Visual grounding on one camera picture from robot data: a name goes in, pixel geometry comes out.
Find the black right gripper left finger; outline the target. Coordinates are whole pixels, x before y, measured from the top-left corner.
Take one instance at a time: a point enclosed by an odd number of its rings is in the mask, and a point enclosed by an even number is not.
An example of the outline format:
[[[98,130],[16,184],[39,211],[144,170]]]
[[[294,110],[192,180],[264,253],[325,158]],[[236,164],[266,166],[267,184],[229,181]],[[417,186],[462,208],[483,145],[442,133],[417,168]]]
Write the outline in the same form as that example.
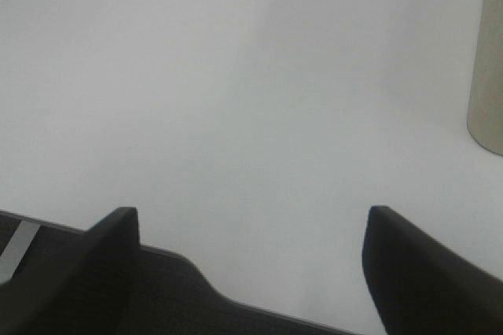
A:
[[[138,272],[138,211],[117,208],[1,286],[3,334],[113,334]]]

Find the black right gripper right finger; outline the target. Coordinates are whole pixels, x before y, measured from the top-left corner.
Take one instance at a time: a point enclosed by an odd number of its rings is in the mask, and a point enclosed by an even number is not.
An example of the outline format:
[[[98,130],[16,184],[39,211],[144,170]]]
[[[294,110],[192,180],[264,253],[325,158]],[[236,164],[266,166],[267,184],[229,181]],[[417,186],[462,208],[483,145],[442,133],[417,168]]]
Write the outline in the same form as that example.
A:
[[[502,281],[389,207],[369,210],[362,269],[388,334],[502,332]]]

